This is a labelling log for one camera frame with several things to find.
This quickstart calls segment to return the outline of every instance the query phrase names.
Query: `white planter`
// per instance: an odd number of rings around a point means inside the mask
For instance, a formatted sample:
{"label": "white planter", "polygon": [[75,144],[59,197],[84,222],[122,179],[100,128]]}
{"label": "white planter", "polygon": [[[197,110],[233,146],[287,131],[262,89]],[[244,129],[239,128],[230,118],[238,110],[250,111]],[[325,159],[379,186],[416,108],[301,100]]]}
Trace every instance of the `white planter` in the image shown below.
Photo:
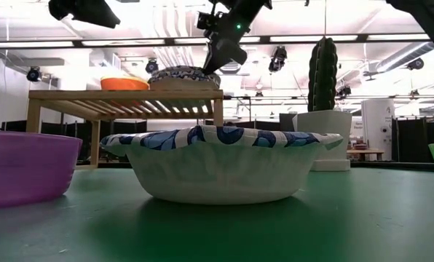
{"label": "white planter", "polygon": [[297,132],[315,132],[319,134],[340,134],[343,142],[336,148],[327,151],[320,149],[314,161],[312,171],[347,171],[350,161],[347,159],[348,140],[350,138],[352,114],[326,110],[298,114],[293,118],[293,126]]}

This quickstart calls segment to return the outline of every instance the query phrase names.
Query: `orange bowl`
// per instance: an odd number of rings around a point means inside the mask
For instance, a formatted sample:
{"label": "orange bowl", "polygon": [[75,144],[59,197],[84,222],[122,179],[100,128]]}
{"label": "orange bowl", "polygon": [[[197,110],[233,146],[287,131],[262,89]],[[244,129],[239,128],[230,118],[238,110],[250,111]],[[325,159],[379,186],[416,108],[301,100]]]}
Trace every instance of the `orange bowl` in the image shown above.
{"label": "orange bowl", "polygon": [[102,90],[149,90],[149,84],[143,79],[131,76],[103,77],[100,80]]}

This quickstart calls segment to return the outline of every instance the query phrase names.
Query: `ceiling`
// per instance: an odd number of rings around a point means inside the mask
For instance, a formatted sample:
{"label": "ceiling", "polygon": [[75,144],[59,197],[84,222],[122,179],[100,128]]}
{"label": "ceiling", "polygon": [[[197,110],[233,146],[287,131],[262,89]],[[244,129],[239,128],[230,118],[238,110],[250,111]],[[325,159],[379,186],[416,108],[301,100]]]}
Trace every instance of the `ceiling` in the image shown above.
{"label": "ceiling", "polygon": [[[65,19],[57,21],[47,10],[48,0],[0,0],[0,41],[53,40],[53,39],[119,39],[156,37],[202,37],[194,27],[198,11],[209,12],[207,0],[141,0],[140,3],[119,3],[106,0],[122,24],[116,29],[102,28]],[[393,9],[385,1],[378,0],[311,0],[308,7],[304,0],[272,0],[273,10],[263,8],[251,26],[250,35],[302,35],[349,33],[423,33],[414,18]],[[376,81],[366,82],[362,76],[367,65],[379,62],[407,47],[410,43],[337,44],[339,70],[337,78],[358,72],[347,82],[353,95],[407,95],[412,89],[422,88],[434,93],[429,81],[417,80],[434,72],[434,51],[424,55],[426,67],[420,71],[394,69],[375,76]],[[314,45],[290,44],[288,63],[282,71],[270,74],[269,59],[276,45],[244,45],[248,61],[237,76],[222,76],[222,88],[236,95],[253,95],[256,85],[264,95],[306,95],[309,59]],[[92,49],[33,49],[11,50],[9,57],[21,59],[37,57],[63,58],[66,66],[79,65]],[[144,68],[149,57],[157,57],[159,66],[204,63],[203,47],[135,47],[104,49],[104,53],[116,53],[122,60],[122,68],[129,74],[147,78]],[[51,74],[66,74],[66,66],[48,68]],[[341,106],[355,110],[361,100],[348,100]]]}

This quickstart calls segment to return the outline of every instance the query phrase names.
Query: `green table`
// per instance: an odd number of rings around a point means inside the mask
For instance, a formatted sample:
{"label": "green table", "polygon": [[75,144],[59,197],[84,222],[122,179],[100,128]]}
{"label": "green table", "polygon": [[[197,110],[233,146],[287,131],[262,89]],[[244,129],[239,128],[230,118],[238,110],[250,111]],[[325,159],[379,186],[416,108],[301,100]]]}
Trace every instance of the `green table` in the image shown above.
{"label": "green table", "polygon": [[0,262],[434,262],[434,173],[311,173],[294,197],[152,199],[132,170],[78,171],[54,202],[0,210]]}

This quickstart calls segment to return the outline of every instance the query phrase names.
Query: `cactus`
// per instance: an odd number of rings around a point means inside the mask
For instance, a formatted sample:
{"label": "cactus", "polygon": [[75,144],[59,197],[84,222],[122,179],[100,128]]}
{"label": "cactus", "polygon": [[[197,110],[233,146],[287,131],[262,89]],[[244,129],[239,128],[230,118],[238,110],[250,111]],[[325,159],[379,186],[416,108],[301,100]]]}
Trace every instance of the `cactus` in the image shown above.
{"label": "cactus", "polygon": [[338,59],[332,38],[323,37],[312,50],[309,61],[309,112],[334,109]]}

